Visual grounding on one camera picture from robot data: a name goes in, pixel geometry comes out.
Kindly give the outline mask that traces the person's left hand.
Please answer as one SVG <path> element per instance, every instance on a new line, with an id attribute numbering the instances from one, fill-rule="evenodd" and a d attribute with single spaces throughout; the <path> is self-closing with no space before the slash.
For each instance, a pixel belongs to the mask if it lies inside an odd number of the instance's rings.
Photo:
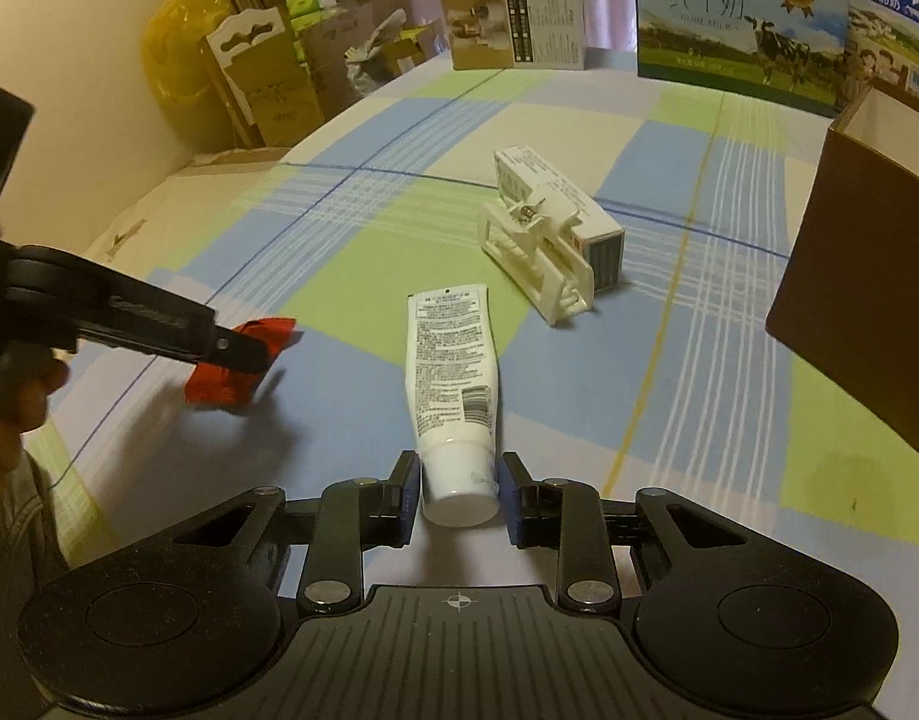
<path id="1" fill-rule="evenodd" d="M 12 344 L 0 366 L 0 502 L 23 457 L 23 434 L 43 426 L 48 398 L 69 377 L 66 362 L 50 348 Z"/>

